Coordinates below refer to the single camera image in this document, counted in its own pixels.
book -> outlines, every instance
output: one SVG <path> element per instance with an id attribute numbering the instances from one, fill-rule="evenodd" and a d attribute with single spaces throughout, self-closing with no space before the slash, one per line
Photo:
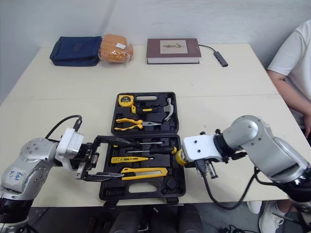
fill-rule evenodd
<path id="1" fill-rule="evenodd" d="M 148 64 L 199 63 L 201 52 L 196 38 L 148 39 Z"/>

table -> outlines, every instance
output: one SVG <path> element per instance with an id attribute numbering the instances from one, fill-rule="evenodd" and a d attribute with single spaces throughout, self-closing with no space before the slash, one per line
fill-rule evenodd
<path id="1" fill-rule="evenodd" d="M 66 116 L 83 116 L 79 132 L 85 135 L 85 142 L 92 142 L 98 134 L 111 135 L 116 95 L 126 91 L 173 90 L 177 96 L 178 134 L 181 138 L 197 135 L 201 131 L 212 133 L 216 128 L 225 129 L 237 117 L 250 114 L 264 119 L 270 124 L 274 135 L 288 141 L 311 162 L 311 148 L 250 46 L 214 47 L 228 61 L 228 67 L 222 68 L 217 62 L 214 63 L 212 53 L 203 49 L 199 65 L 146 65 L 145 59 L 142 59 L 145 46 L 135 46 L 134 60 L 125 66 L 114 64 L 104 68 L 103 64 L 98 64 L 96 67 L 55 67 L 48 60 L 51 49 L 41 49 L 0 106 L 0 172 L 16 159 L 25 142 L 45 136 L 52 126 Z M 190 74 L 184 66 L 191 70 L 191 78 L 186 78 L 180 72 L 182 69 L 187 75 Z M 227 69 L 239 74 L 232 74 L 229 79 Z M 250 75 L 252 71 L 256 71 L 254 76 Z M 143 82 L 156 75 L 159 78 L 152 85 L 149 85 L 150 81 Z M 168 85 L 159 85 L 159 80 L 167 80 Z M 222 85 L 221 80 L 227 80 L 227 85 Z M 52 138 L 59 138 L 65 127 L 66 124 L 57 129 Z M 106 148 L 105 144 L 99 147 L 100 158 L 92 172 L 103 170 Z M 210 182 L 212 193 L 219 201 L 237 201 L 252 175 L 252 163 L 248 158 L 243 158 L 227 165 L 217 163 L 215 168 L 219 178 Z M 211 202 L 196 170 L 185 169 L 185 176 L 187 192 L 179 198 L 179 202 Z M 104 201 L 98 198 L 99 189 L 99 183 L 76 180 L 73 172 L 64 171 L 61 167 L 52 168 L 34 206 L 103 205 Z M 277 188 L 255 182 L 245 200 L 285 198 L 286 194 Z M 164 201 L 121 200 L 118 204 L 159 204 Z"/>

handwritten label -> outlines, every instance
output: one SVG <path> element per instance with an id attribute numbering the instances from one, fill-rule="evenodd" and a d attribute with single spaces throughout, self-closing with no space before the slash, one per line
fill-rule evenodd
<path id="1" fill-rule="evenodd" d="M 7 175 L 5 182 L 10 185 L 15 185 L 19 183 L 25 174 L 25 171 L 14 167 Z"/>

sneaker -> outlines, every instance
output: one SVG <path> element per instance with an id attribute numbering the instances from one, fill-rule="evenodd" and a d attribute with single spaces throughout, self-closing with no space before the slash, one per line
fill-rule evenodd
<path id="1" fill-rule="evenodd" d="M 284 219 L 272 214 L 272 207 L 275 201 L 268 201 L 264 207 L 263 214 L 259 219 L 259 229 L 261 233 L 275 233 Z"/>
<path id="2" fill-rule="evenodd" d="M 262 201 L 260 200 L 253 200 L 247 202 L 248 209 L 256 215 L 260 212 L 261 204 Z"/>

person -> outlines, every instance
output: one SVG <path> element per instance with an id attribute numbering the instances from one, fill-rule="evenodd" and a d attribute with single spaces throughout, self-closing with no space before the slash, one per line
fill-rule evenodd
<path id="1" fill-rule="evenodd" d="M 276 53 L 267 73 L 311 145 L 311 20 L 298 26 Z M 261 201 L 248 202 L 258 214 Z M 290 209 L 289 200 L 268 201 L 259 219 L 261 233 L 275 233 Z"/>

